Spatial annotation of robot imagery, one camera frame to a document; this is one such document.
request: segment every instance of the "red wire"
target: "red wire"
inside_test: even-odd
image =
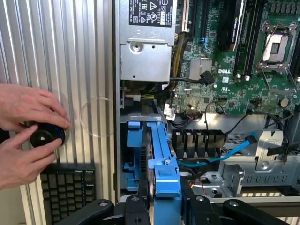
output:
[[[200,184],[201,184],[201,186],[202,186],[202,189],[203,189],[203,192],[205,193],[205,195],[208,195],[208,194],[206,193],[205,189],[204,189],[203,182],[202,182],[201,178],[199,178],[199,182],[200,182]]]

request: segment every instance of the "cpu socket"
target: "cpu socket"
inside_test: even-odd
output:
[[[287,73],[293,56],[296,28],[296,22],[290,26],[271,24],[268,20],[264,22],[255,52],[257,71]]]

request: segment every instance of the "screw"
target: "screw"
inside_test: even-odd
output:
[[[99,206],[101,206],[101,207],[104,207],[104,206],[107,206],[107,205],[108,205],[107,202],[102,202],[102,203],[99,204]]]
[[[133,197],[131,200],[132,201],[139,201],[140,199],[138,197]]]
[[[268,162],[262,162],[261,167],[263,170],[266,170],[269,167],[269,163]]]
[[[202,202],[202,201],[204,201],[204,198],[203,198],[203,197],[201,197],[201,196],[198,196],[198,197],[196,197],[196,200],[197,200],[197,201],[201,201],[201,202]]]
[[[229,204],[234,207],[237,207],[239,205],[237,202],[234,201],[230,201]]]

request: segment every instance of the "black mounting arm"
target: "black mounting arm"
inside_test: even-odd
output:
[[[207,196],[196,196],[187,180],[181,180],[181,188],[186,225],[288,225],[237,199],[227,200],[218,206]]]
[[[185,225],[287,225],[287,223],[237,199],[216,205],[207,196],[196,196],[187,180],[181,180],[182,219]],[[78,210],[57,225],[151,225],[148,183],[141,179],[138,195],[117,205],[101,199]]]

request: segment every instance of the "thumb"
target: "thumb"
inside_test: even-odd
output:
[[[30,139],[30,136],[38,129],[37,125],[33,125],[30,128],[23,130],[22,132],[16,134],[14,137],[10,138],[8,145],[12,147],[20,147],[25,141]]]

